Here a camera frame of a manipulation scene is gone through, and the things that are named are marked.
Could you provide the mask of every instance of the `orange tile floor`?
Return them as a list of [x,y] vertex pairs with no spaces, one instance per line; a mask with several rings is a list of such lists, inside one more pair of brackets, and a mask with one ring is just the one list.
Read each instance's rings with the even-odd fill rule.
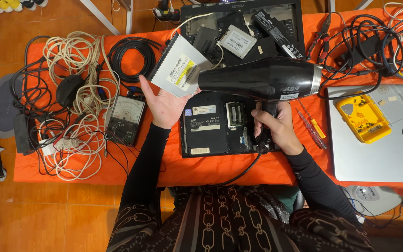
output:
[[[350,10],[359,2],[337,1],[337,10]],[[93,0],[93,3],[121,33],[125,32],[125,9],[111,11],[111,0]],[[158,3],[156,0],[135,0],[134,33],[152,31],[154,17],[151,9]],[[182,5],[179,0],[172,0],[172,3],[175,8]],[[382,7],[382,4],[382,0],[375,0],[370,7]],[[324,3],[304,0],[302,8],[307,11],[305,14],[324,12]],[[174,27],[169,22],[157,21],[154,30]],[[21,68],[25,45],[32,37],[66,36],[73,31],[111,35],[79,0],[49,0],[44,9],[0,14],[0,78]],[[0,252],[103,251],[114,224],[123,186],[14,182],[14,138],[0,139],[0,143],[6,148],[1,156],[8,174],[6,180],[0,182]],[[173,211],[173,198],[167,190],[162,193],[161,202],[165,219]],[[387,212],[377,216],[379,225],[391,215]],[[395,224],[403,227],[403,211]],[[368,231],[372,235],[397,233],[394,229]]]

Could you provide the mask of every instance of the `person's left hand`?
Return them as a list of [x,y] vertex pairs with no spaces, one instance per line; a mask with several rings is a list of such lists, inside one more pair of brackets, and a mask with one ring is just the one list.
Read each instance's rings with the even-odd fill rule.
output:
[[[155,95],[143,75],[139,76],[139,81],[141,82],[141,89],[146,97],[147,105],[152,111],[152,123],[163,129],[171,129],[180,118],[184,106],[186,106],[192,95],[176,97],[164,89],[160,89],[158,95]],[[199,92],[201,90],[198,88],[194,95]]]

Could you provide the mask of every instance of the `screwdriver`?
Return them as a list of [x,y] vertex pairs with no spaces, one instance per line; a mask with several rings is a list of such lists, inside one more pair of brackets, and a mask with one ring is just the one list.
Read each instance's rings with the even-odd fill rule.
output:
[[313,141],[316,143],[316,145],[321,149],[327,149],[327,146],[324,144],[323,139],[321,139],[320,135],[318,132],[313,128],[312,124],[310,124],[307,119],[303,116],[303,114],[298,110],[298,108],[295,108],[296,111],[298,111],[299,117],[303,120],[307,131],[310,134],[310,137],[312,137]]
[[303,103],[302,103],[300,100],[298,100],[298,101],[299,101],[299,104],[301,104],[301,106],[303,107],[304,111],[305,111],[305,112],[307,113],[307,115],[309,116],[310,122],[312,123],[312,125],[313,125],[313,127],[316,129],[316,131],[318,132],[318,135],[320,135],[321,138],[326,138],[326,134],[324,134],[323,129],[318,125],[318,123],[316,122],[316,120],[313,119],[313,118],[310,116],[309,112],[307,112],[307,109],[304,107]]

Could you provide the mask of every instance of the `yellow screw tray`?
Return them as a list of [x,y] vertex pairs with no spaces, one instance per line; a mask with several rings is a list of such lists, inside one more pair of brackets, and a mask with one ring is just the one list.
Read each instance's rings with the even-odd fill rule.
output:
[[389,135],[391,128],[371,97],[358,95],[359,93],[362,91],[355,93],[355,97],[340,100],[336,107],[357,139],[362,143],[371,144]]

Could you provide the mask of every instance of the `hand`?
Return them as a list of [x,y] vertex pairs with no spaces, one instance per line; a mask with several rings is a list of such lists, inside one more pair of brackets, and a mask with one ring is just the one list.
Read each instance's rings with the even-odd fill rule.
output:
[[[152,111],[152,123],[163,129],[171,129],[180,118],[184,106],[186,106],[186,103],[192,95],[188,94],[183,97],[176,97],[164,89],[160,89],[158,95],[155,95],[144,76],[140,75],[139,81],[144,96],[146,97],[147,105]],[[194,95],[199,92],[201,92],[201,90],[198,88]]]
[[256,104],[256,109],[251,111],[254,117],[254,136],[261,133],[262,124],[267,125],[271,131],[273,142],[281,147],[284,153],[295,156],[303,152],[304,146],[299,142],[293,130],[292,108],[288,102],[278,103],[278,116],[272,117],[261,110],[261,103]]

